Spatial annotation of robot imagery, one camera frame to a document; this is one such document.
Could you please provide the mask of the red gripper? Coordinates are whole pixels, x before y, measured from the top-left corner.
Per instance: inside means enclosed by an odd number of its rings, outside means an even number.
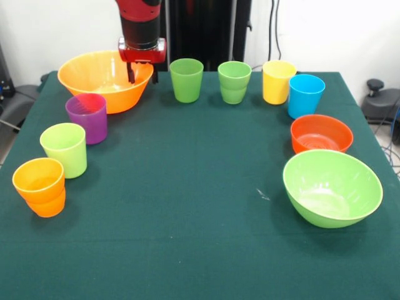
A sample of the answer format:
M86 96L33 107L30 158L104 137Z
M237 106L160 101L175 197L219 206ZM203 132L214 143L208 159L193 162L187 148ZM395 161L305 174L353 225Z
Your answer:
M132 63L151 63L153 64L152 83L158 83L158 67L156 64L164 63L167 53L167 42L165 38L160 37L156 45L151 49L135 49L129 47L123 37L118 41L119 55L126 63L127 76L131 84L136 82Z

